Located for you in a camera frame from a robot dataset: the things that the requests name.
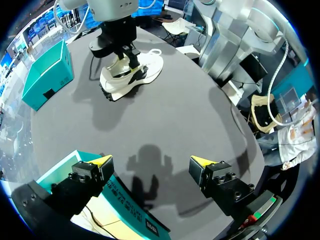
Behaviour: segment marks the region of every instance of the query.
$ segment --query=white jacket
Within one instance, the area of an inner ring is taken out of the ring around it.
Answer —
[[[309,159],[317,150],[316,137],[311,123],[317,112],[313,106],[307,112],[305,108],[302,108],[296,117],[301,118],[305,113],[301,121],[280,129],[277,134],[281,161],[283,163],[291,161],[293,167]]]

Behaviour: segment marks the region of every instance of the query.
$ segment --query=black label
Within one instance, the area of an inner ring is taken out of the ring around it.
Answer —
[[[154,235],[159,237],[158,229],[155,225],[153,225],[150,221],[145,219],[145,226],[149,231],[151,231]]]

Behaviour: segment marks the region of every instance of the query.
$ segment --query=white chair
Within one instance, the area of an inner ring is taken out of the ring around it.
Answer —
[[[182,42],[186,38],[190,31],[187,27],[195,27],[196,25],[180,17],[174,22],[163,22],[162,26],[167,33],[163,40],[174,46],[177,41]]]

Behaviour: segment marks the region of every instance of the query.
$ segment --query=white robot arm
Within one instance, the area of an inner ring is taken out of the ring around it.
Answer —
[[[140,9],[151,8],[157,0],[150,6],[138,6],[138,0],[58,0],[63,10],[73,10],[86,3],[89,4],[90,11],[95,21],[108,22],[123,19]]]
[[[239,63],[252,52],[273,55],[283,43],[286,43],[285,53],[271,79],[268,88],[268,113],[272,120],[280,126],[292,125],[278,122],[271,113],[270,94],[276,76],[284,64],[289,44],[307,67],[308,57],[295,30],[283,14],[267,0],[212,0],[204,4],[215,5],[216,12],[213,22],[216,29],[213,47],[208,53],[204,50],[202,68],[215,80],[225,81],[237,68]]]

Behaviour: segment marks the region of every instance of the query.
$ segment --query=white sneaker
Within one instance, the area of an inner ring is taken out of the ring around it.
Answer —
[[[104,67],[100,75],[100,85],[105,96],[110,101],[116,101],[140,84],[153,82],[160,74],[164,60],[159,49],[148,53],[140,53],[137,58],[140,63],[135,69],[129,67],[129,58],[116,59],[109,67]]]

